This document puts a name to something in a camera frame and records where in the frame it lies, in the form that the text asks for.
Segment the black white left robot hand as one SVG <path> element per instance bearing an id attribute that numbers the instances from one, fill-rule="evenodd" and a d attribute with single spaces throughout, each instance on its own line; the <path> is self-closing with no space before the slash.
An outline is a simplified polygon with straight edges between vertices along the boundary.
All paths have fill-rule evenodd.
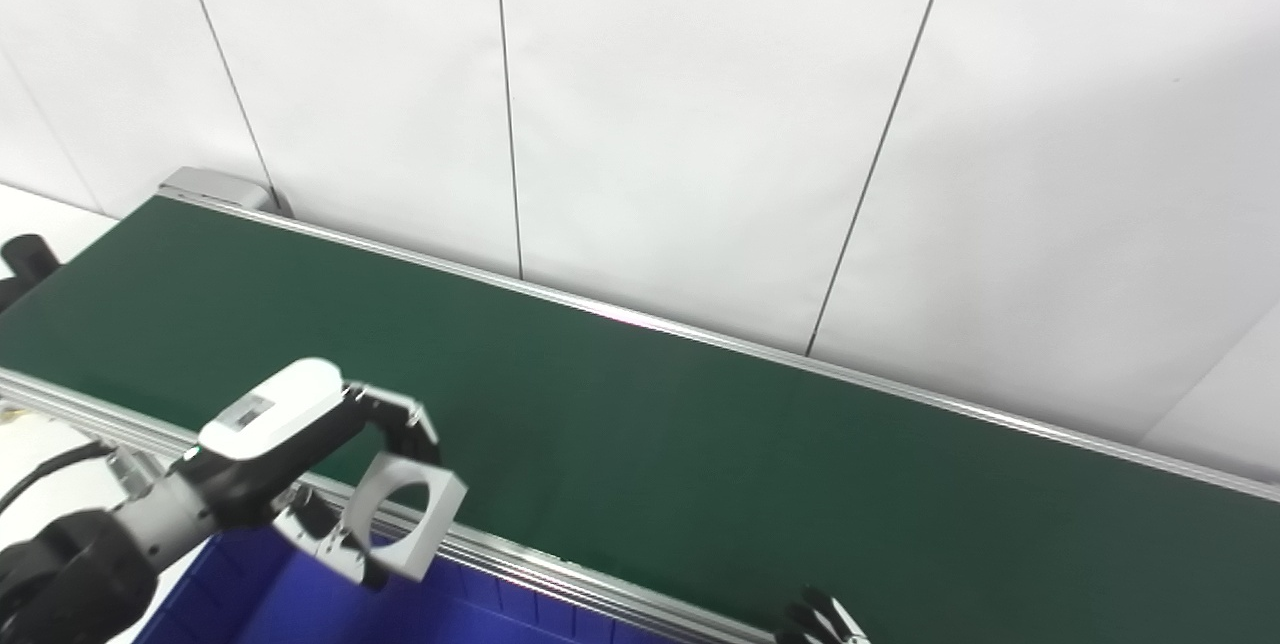
<path id="1" fill-rule="evenodd" d="M 367 426 L 383 434 L 384 447 L 334 511 L 300 479 Z M 305 554 L 371 590 L 394 575 L 425 577 L 467 493 L 444 467 L 419 401 L 346 380 L 321 358 L 294 361 L 223 410 L 175 470 L 221 529 L 270 524 Z M 410 487 L 426 492 L 424 512 L 401 539 L 376 544 L 378 511 Z"/>

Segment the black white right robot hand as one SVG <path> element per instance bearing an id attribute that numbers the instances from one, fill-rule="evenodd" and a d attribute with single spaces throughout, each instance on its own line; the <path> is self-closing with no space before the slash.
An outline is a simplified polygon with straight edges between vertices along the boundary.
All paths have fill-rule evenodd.
<path id="1" fill-rule="evenodd" d="M 804 586 L 800 600 L 788 603 L 783 616 L 774 643 L 870 643 L 846 607 L 819 588 Z"/>

